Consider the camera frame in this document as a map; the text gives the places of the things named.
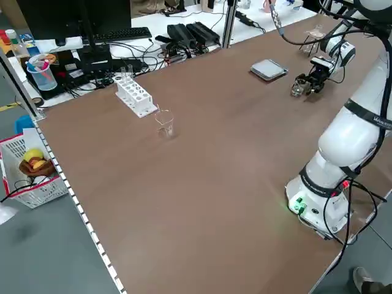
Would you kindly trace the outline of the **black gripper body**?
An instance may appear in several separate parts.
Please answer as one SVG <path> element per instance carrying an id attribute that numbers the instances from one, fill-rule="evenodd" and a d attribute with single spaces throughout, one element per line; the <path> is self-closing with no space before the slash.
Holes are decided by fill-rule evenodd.
<path id="1" fill-rule="evenodd" d="M 322 88 L 330 76 L 330 62 L 323 57 L 313 57 L 310 63 L 313 65 L 309 73 L 310 83 L 313 88 Z"/>

